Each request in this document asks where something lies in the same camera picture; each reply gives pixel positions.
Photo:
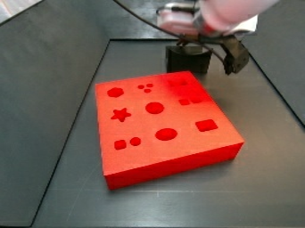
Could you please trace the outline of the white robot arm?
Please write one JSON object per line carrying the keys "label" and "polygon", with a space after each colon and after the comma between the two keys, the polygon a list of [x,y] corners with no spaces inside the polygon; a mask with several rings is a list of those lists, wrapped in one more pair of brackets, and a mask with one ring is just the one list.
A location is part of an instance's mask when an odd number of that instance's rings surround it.
{"label": "white robot arm", "polygon": [[255,31],[257,16],[279,0],[194,0],[158,8],[158,26],[167,32],[226,37]]}

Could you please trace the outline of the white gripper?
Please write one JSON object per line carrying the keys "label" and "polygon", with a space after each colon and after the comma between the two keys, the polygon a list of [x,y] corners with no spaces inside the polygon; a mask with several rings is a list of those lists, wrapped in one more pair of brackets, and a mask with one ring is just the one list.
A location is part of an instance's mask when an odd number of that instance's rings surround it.
{"label": "white gripper", "polygon": [[255,31],[257,16],[238,23],[224,24],[207,20],[208,2],[168,3],[156,10],[158,26],[168,32],[204,37],[226,37],[232,34],[248,34]]}

